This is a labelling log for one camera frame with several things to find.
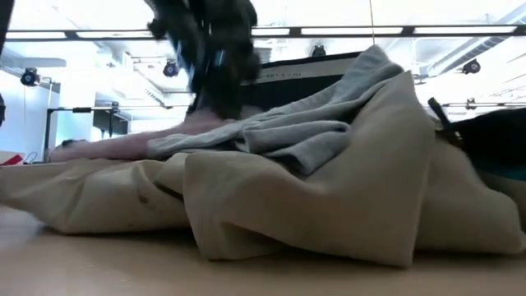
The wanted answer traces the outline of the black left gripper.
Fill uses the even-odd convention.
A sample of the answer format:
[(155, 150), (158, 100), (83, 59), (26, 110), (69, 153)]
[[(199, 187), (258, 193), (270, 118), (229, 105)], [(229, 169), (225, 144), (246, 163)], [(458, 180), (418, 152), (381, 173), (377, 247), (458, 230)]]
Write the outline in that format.
[(196, 96), (187, 116), (208, 110), (239, 119), (242, 84), (254, 81), (261, 60), (251, 38), (257, 13), (250, 0), (145, 0), (154, 13), (147, 27), (167, 38)]

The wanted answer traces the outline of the light grey garment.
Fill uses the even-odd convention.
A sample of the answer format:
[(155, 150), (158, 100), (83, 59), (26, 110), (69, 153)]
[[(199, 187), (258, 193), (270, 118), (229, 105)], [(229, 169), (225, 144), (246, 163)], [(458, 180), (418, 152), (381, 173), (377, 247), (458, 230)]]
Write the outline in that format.
[(341, 78), (313, 95), (209, 132), (151, 140), (146, 154), (166, 159), (178, 152), (230, 146), (308, 175), (347, 146), (356, 112), (403, 71), (373, 45), (358, 55)]

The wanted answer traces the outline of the pale pink garment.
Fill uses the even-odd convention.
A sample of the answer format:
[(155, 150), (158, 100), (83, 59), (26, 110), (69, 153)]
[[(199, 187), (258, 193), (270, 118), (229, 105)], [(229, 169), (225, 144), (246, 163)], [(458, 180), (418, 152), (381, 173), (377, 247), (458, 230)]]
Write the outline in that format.
[(221, 119), (211, 109), (200, 109), (175, 127), (139, 132), (101, 141), (74, 141), (49, 154), (51, 162), (76, 159), (145, 160), (171, 157), (180, 151), (208, 148), (232, 140), (262, 109), (244, 106), (238, 120)]

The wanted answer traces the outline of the black garment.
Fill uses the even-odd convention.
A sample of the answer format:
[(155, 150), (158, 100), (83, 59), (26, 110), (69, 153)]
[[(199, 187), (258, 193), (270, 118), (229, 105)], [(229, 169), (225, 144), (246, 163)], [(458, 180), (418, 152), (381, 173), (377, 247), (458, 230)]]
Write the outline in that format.
[(500, 109), (452, 124), (463, 150), (479, 160), (526, 165), (526, 108)]

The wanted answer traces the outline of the teal garment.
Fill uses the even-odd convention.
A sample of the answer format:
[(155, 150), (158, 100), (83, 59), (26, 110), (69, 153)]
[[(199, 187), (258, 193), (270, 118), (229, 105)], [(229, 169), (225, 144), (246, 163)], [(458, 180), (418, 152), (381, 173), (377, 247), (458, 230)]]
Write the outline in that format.
[(476, 169), (485, 173), (526, 182), (526, 164), (498, 164), (490, 160), (474, 160), (473, 164)]

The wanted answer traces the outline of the navy white striped fabric basket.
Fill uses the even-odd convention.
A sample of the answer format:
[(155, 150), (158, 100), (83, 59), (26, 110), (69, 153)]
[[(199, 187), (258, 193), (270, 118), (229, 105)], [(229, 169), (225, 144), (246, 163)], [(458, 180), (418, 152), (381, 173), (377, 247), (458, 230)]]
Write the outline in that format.
[(264, 63), (256, 82), (240, 88), (240, 97), (245, 105), (265, 111), (290, 104), (333, 85), (358, 55), (340, 53)]

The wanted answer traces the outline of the beige trousers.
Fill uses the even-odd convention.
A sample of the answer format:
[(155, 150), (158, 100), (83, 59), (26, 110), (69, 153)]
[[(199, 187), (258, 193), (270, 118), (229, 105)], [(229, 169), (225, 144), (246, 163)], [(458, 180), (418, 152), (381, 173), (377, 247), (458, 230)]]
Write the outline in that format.
[(284, 245), (391, 266), (410, 265), (417, 249), (526, 251), (517, 205), (435, 137), (408, 73), (355, 124), (348, 148), (305, 178), (233, 151), (73, 160), (0, 167), (0, 202), (65, 234), (189, 227), (212, 260)]

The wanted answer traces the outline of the red white box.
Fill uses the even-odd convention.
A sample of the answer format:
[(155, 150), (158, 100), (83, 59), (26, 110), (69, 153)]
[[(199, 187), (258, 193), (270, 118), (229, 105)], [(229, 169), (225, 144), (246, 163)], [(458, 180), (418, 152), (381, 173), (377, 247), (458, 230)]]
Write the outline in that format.
[(0, 166), (23, 164), (25, 155), (12, 151), (0, 151)]

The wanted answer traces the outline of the black clip hanger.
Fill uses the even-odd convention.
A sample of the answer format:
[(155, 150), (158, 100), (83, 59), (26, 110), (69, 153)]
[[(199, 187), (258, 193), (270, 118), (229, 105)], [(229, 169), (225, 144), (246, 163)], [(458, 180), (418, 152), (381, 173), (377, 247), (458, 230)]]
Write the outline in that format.
[(441, 105), (436, 101), (434, 97), (431, 97), (427, 101), (427, 104), (441, 122), (441, 130), (439, 131), (439, 134), (443, 138), (445, 138), (451, 145), (461, 147), (461, 136), (452, 128), (451, 121), (445, 115), (445, 112), (443, 111)]

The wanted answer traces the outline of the black ceiling track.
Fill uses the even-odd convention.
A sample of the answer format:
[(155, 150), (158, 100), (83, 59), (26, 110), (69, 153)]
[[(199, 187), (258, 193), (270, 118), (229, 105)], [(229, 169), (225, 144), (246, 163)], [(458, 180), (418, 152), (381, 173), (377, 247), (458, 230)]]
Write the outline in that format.
[(467, 99), (463, 103), (440, 103), (443, 108), (464, 108), (467, 110), (478, 108), (522, 108), (526, 107), (526, 102), (477, 102), (474, 99)]

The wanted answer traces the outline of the grey ceiling duct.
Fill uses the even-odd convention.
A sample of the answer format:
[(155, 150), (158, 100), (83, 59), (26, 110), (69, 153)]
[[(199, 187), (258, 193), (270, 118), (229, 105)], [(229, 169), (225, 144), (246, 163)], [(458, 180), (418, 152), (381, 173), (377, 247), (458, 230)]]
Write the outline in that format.
[[(497, 25), (526, 24), (526, 1), (496, 21)], [(507, 40), (509, 36), (472, 37), (427, 68), (429, 77), (453, 70)]]

